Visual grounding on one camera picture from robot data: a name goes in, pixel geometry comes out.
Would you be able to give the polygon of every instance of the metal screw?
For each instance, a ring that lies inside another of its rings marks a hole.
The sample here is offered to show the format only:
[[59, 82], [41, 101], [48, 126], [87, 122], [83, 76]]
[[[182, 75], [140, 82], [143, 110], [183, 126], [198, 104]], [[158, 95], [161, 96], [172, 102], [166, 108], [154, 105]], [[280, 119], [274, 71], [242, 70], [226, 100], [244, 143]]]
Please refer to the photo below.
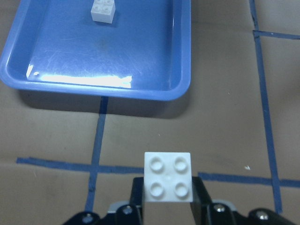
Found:
[[92, 215], [91, 214], [86, 214], [83, 218], [82, 218], [82, 222], [84, 223], [84, 224], [89, 224], [90, 222], [92, 222], [93, 221], [93, 217], [92, 217]]
[[224, 212], [224, 211], [225, 211], [225, 206], [222, 205], [222, 204], [216, 204], [216, 205], [214, 205], [214, 209], [215, 209], [217, 212]]
[[257, 216], [257, 218], [259, 218], [261, 220], [268, 220], [269, 219], [268, 214], [265, 213], [264, 211], [257, 211], [256, 216]]
[[132, 213], [132, 208], [128, 205], [123, 208], [123, 213], [128, 215]]

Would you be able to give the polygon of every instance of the blue tape line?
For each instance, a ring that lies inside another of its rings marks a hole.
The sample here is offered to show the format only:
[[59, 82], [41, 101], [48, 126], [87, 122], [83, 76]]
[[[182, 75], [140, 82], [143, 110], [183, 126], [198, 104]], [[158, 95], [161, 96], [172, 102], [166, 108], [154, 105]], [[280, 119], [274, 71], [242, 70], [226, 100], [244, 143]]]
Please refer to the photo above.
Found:
[[100, 166], [101, 173], [117, 173], [117, 174], [128, 174], [128, 173], [144, 173], [144, 168], [139, 167], [126, 167], [126, 166]]
[[31, 158], [31, 157], [30, 158], [17, 158], [16, 162], [18, 164], [30, 164], [30, 165], [47, 167], [47, 168], [51, 168], [51, 169], [63, 169], [63, 170], [71, 170], [71, 171], [90, 172], [90, 165], [86, 165], [86, 164], [50, 161], [50, 160]]
[[254, 30], [253, 33], [254, 36], [300, 40], [300, 35], [294, 35], [294, 34], [274, 33], [274, 32], [259, 31], [259, 30]]
[[69, 170], [78, 172], [96, 172], [96, 173], [116, 173], [116, 174], [129, 174], [129, 173], [144, 173], [144, 168], [128, 167], [128, 166], [110, 166], [110, 165], [87, 165], [77, 163], [66, 163], [60, 161], [44, 160], [39, 158], [18, 158], [18, 164], [29, 164], [50, 169]]
[[249, 3], [250, 3], [251, 16], [252, 16], [252, 20], [253, 20], [253, 23], [254, 23], [254, 28], [255, 28], [255, 30], [259, 30], [257, 13], [256, 13], [256, 8], [255, 8], [255, 0], [249, 0]]
[[289, 188], [300, 188], [300, 180], [281, 180], [280, 185]]
[[280, 184], [279, 184], [279, 177], [277, 172], [277, 163], [276, 163], [276, 155], [275, 155], [275, 148], [274, 148], [274, 141], [273, 141], [271, 118], [270, 118], [267, 85], [266, 85], [264, 65], [263, 65], [262, 45], [261, 45], [260, 36], [255, 35], [255, 32], [254, 32], [254, 38], [255, 38], [256, 59], [257, 59], [257, 67], [258, 67], [258, 74], [259, 74], [261, 99], [262, 99], [264, 128], [265, 128], [266, 141], [267, 141], [270, 171], [272, 176], [275, 210], [277, 213], [281, 213], [282, 202], [281, 202], [281, 193], [280, 193], [280, 186], [279, 186]]
[[232, 182], [232, 183], [243, 183], [243, 184], [272, 185], [272, 180], [271, 179], [262, 178], [262, 177], [227, 175], [227, 174], [205, 173], [205, 172], [198, 173], [198, 176], [202, 180], [209, 180], [209, 181]]
[[89, 192], [88, 192], [88, 197], [87, 197], [86, 204], [85, 204], [86, 211], [93, 211], [93, 208], [94, 208], [95, 191], [96, 191], [96, 183], [97, 183], [97, 176], [98, 176], [98, 172], [97, 172], [96, 168], [97, 168], [97, 166], [99, 166], [99, 161], [100, 161], [100, 153], [101, 153], [102, 139], [103, 139], [103, 133], [104, 133], [107, 104], [108, 104], [108, 97], [101, 97], [99, 119], [98, 119], [98, 123], [97, 123], [94, 149], [93, 149], [93, 155], [92, 155], [92, 161], [91, 161], [91, 164], [93, 166], [92, 168], [94, 168], [94, 169], [90, 172]]

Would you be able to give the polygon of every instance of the screw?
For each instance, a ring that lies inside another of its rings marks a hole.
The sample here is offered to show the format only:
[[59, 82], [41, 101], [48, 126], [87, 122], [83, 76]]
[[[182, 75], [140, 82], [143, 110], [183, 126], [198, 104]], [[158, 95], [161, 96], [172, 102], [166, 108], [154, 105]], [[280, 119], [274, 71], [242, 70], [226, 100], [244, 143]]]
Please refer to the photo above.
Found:
[[214, 209], [217, 211], [217, 212], [224, 212], [225, 211], [225, 206], [222, 205], [222, 204], [216, 204], [214, 206]]
[[93, 221], [93, 217], [92, 217], [92, 215], [91, 214], [86, 214], [83, 218], [82, 218], [82, 222], [84, 223], [84, 224], [89, 224], [90, 222], [92, 222]]
[[265, 213], [264, 211], [257, 211], [256, 216], [257, 216], [257, 218], [259, 218], [261, 220], [268, 220], [269, 219], [268, 214]]
[[123, 208], [123, 213], [128, 215], [132, 213], [132, 208], [128, 205]]

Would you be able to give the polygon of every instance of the table surface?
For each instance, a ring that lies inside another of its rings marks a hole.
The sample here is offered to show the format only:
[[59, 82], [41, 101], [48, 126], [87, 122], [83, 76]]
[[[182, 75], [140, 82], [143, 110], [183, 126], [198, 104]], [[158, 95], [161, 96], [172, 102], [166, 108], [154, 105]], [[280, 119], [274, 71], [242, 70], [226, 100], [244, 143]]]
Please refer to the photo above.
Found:
[[[0, 0], [0, 52], [18, 5]], [[192, 0], [192, 82], [171, 102], [0, 82], [0, 224], [104, 216], [129, 198], [146, 151], [190, 152], [212, 198], [244, 215], [265, 207], [300, 221], [299, 9], [298, 0]], [[186, 203], [147, 203], [144, 216], [193, 221]]]

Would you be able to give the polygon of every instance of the lego brick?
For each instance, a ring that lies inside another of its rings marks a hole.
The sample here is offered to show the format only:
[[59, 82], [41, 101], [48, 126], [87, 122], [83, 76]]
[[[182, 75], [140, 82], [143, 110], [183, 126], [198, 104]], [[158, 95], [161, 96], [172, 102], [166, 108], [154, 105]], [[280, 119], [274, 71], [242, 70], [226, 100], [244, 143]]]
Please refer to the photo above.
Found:
[[115, 10], [114, 0], [95, 0], [90, 13], [93, 21], [112, 23]]
[[191, 157], [187, 152], [145, 152], [146, 202], [192, 202]]

